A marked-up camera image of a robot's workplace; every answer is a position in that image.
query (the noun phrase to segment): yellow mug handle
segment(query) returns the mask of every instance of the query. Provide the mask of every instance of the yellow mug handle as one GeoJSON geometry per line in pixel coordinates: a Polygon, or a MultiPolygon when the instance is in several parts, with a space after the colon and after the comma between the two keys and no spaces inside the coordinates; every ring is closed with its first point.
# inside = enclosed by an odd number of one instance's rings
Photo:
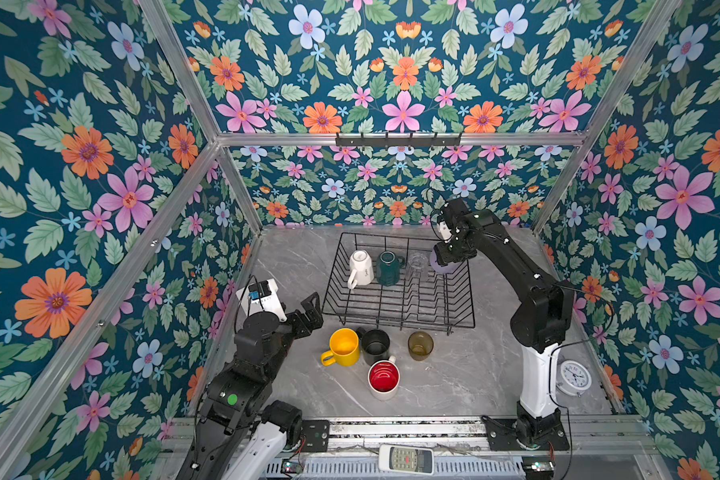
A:
{"type": "Polygon", "coordinates": [[[336,359],[333,358],[333,352],[332,352],[331,350],[329,350],[329,351],[323,353],[322,355],[320,355],[320,361],[321,361],[322,364],[325,365],[325,366],[333,365],[334,363],[336,363],[336,359]]]}

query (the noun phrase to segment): teal mug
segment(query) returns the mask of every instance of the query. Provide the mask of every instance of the teal mug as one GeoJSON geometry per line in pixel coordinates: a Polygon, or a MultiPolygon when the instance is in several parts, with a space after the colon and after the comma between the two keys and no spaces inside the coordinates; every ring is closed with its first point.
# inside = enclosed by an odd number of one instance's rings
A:
{"type": "Polygon", "coordinates": [[[382,252],[376,262],[376,281],[379,285],[392,286],[400,281],[400,269],[405,266],[405,257],[393,252],[382,252]]]}

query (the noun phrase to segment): robotic arm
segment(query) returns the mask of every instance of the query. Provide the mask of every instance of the robotic arm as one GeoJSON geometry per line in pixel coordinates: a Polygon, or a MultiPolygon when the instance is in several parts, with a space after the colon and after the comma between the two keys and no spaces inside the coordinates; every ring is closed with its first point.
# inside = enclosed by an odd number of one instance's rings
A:
{"type": "Polygon", "coordinates": [[[238,297],[252,312],[235,334],[237,351],[208,385],[208,397],[197,413],[195,440],[179,471],[179,480],[247,480],[258,478],[266,463],[301,436],[301,410],[275,401],[264,409],[258,427],[254,420],[269,395],[272,382],[294,340],[322,327],[320,296],[302,302],[304,312],[283,312],[274,280],[254,283],[238,297]],[[230,458],[248,431],[256,431],[236,464],[230,458]]]}
{"type": "Polygon", "coordinates": [[[512,333],[523,346],[516,430],[523,445],[541,445],[562,429],[550,385],[556,383],[557,347],[570,327],[574,294],[566,287],[572,285],[539,268],[490,210],[472,212],[463,200],[450,200],[442,208],[439,228],[444,240],[434,248],[438,264],[468,260],[480,250],[518,294],[520,308],[510,320],[512,333]]]}

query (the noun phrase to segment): alarm clock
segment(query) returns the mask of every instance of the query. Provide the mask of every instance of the alarm clock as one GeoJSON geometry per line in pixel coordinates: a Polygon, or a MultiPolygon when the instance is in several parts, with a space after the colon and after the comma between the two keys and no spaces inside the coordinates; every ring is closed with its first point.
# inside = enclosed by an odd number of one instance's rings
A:
{"type": "Polygon", "coordinates": [[[557,389],[566,395],[581,396],[592,386],[590,371],[575,360],[562,362],[557,375],[557,389]]]}

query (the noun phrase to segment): black wire dish rack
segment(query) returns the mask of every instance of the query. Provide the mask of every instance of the black wire dish rack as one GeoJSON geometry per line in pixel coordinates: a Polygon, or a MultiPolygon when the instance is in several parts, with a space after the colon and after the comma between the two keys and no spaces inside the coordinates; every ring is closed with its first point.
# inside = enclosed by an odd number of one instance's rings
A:
{"type": "Polygon", "coordinates": [[[323,297],[323,315],[337,316],[343,325],[407,327],[445,331],[448,335],[454,328],[473,329],[469,262],[463,262],[452,274],[436,274],[429,264],[417,270],[408,262],[415,252],[428,259],[437,242],[433,238],[342,233],[323,297]],[[349,258],[356,250],[365,250],[372,258],[374,280],[350,290],[349,258]],[[392,286],[380,285],[375,278],[378,256],[385,251],[406,259],[400,281],[392,286]]]}

